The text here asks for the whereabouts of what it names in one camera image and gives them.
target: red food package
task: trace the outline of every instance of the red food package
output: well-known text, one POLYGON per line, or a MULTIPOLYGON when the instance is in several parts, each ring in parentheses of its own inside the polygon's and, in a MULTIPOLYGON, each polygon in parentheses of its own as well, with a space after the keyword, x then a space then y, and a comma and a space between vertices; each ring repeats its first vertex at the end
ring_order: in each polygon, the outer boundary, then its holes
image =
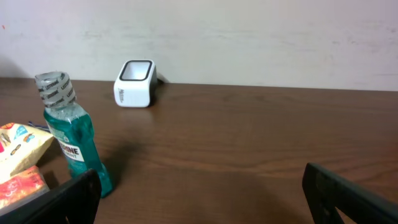
POLYGON ((31 168, 0 184, 0 215, 15 209, 49 191, 39 168, 31 168))

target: yellow snack package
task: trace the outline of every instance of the yellow snack package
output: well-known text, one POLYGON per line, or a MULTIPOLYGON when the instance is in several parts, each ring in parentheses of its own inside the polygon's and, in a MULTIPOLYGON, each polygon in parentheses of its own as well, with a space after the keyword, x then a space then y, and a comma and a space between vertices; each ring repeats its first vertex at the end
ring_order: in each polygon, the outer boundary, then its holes
POLYGON ((53 140, 52 134, 22 124, 0 127, 0 183, 36 165, 53 140))

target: teal liquid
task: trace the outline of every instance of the teal liquid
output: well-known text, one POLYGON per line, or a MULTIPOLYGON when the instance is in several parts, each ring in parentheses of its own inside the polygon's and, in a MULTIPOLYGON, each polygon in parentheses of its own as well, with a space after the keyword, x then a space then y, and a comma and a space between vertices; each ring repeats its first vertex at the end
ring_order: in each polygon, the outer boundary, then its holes
POLYGON ((80 148, 84 162, 76 161, 68 156, 65 156, 68 161, 70 175, 72 177, 76 177, 87 169, 92 168, 96 170, 101 181, 101 197, 107 196, 113 190, 113 184, 109 177, 108 171, 106 170, 104 164, 101 163, 100 157, 98 156, 93 140, 94 128, 90 116, 86 114, 79 116, 69 122, 56 119, 44 111, 44 118, 47 121, 52 134, 59 141, 80 148), (57 136, 59 133, 53 133, 54 129, 63 132, 64 136, 68 139, 68 142, 66 142, 63 137, 57 136))

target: mouthwash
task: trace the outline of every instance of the mouthwash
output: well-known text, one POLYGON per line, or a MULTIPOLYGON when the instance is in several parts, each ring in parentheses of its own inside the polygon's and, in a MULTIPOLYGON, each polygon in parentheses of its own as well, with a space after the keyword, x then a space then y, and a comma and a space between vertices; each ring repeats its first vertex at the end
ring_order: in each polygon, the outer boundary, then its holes
POLYGON ((68 161, 70 175, 76 177, 94 169, 101 181, 101 197, 107 196, 113 185, 101 163, 94 144, 94 128, 88 113, 76 103, 76 94, 65 72, 50 72, 35 76, 44 102, 44 119, 60 143, 68 161))

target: clear plastic cap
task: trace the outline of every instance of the clear plastic cap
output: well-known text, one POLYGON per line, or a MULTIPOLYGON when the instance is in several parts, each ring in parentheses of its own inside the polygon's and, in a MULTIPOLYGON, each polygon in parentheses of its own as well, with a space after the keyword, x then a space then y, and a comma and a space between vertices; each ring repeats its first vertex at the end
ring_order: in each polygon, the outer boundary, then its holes
POLYGON ((47 108, 66 106, 76 100, 76 94, 66 72, 48 72, 35 76, 40 96, 47 108))

